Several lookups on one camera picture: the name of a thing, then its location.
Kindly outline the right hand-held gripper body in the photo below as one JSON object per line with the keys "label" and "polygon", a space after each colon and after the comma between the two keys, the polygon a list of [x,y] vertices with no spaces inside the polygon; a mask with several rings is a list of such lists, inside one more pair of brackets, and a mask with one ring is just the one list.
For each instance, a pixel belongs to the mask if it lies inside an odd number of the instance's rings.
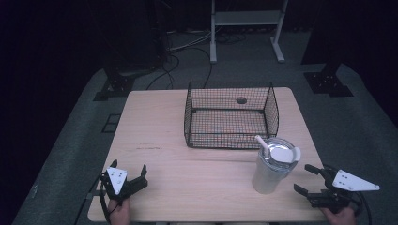
{"label": "right hand-held gripper body", "polygon": [[362,202],[355,201],[353,195],[380,190],[379,185],[344,170],[325,167],[320,169],[320,175],[325,180],[326,189],[320,193],[308,193],[307,200],[312,207],[328,208],[332,213],[338,213],[351,203],[361,209]]}

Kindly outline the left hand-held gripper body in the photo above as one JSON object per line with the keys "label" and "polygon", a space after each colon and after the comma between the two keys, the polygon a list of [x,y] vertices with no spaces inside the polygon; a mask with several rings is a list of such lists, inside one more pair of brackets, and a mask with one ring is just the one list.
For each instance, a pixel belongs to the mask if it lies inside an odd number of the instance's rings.
{"label": "left hand-held gripper body", "polygon": [[141,174],[130,181],[127,177],[127,171],[112,167],[109,167],[101,177],[101,182],[111,200],[123,202],[148,185],[146,178],[141,177]]}

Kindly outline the white tumbler with straw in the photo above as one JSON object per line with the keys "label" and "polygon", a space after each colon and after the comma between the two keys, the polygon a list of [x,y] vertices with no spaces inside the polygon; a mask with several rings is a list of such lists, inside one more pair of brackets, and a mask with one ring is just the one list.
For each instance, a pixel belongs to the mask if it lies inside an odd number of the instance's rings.
{"label": "white tumbler with straw", "polygon": [[301,150],[278,137],[264,140],[256,135],[255,139],[260,144],[260,149],[252,178],[253,188],[260,194],[270,194],[297,166],[301,159]]}

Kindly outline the black wire basket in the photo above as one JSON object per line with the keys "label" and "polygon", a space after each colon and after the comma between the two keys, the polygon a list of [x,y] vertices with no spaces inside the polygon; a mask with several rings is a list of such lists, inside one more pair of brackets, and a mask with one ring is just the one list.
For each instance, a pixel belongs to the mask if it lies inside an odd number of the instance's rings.
{"label": "black wire basket", "polygon": [[184,137],[191,148],[257,149],[275,137],[279,108],[270,82],[190,82]]}

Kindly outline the person's left hand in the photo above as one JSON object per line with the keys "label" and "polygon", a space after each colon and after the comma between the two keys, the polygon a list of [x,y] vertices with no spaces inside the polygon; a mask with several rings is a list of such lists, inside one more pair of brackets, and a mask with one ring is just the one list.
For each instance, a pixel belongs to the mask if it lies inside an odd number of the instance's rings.
{"label": "person's left hand", "polygon": [[125,199],[121,205],[118,201],[110,200],[108,204],[111,225],[130,225],[130,200]]}

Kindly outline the person's right hand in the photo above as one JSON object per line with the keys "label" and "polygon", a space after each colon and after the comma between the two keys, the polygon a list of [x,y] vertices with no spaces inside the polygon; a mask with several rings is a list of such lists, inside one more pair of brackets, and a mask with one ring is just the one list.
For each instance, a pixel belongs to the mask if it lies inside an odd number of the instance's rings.
{"label": "person's right hand", "polygon": [[343,208],[334,214],[328,208],[321,208],[320,211],[327,218],[330,225],[357,225],[354,210],[350,207]]}

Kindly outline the black stand base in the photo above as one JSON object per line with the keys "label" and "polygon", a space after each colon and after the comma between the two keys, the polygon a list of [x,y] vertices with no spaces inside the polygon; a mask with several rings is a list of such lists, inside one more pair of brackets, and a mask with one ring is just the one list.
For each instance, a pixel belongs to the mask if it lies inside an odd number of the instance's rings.
{"label": "black stand base", "polygon": [[94,96],[94,101],[106,101],[109,98],[126,97],[134,85],[135,79],[129,75],[122,75],[115,61],[108,61],[103,68],[106,81],[101,90]]}
{"label": "black stand base", "polygon": [[304,77],[315,94],[328,94],[330,97],[352,97],[350,89],[337,77],[340,62],[328,62],[321,71],[305,72]]}

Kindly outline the white metal stand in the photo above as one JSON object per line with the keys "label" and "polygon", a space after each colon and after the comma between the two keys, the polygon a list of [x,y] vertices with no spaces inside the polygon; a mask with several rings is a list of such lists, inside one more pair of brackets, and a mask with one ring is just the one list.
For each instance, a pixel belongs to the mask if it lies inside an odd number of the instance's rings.
{"label": "white metal stand", "polygon": [[217,11],[216,0],[211,0],[209,61],[217,62],[216,28],[220,26],[275,25],[276,31],[270,43],[279,63],[285,59],[279,45],[279,38],[289,0],[283,0],[278,10],[262,11]]}

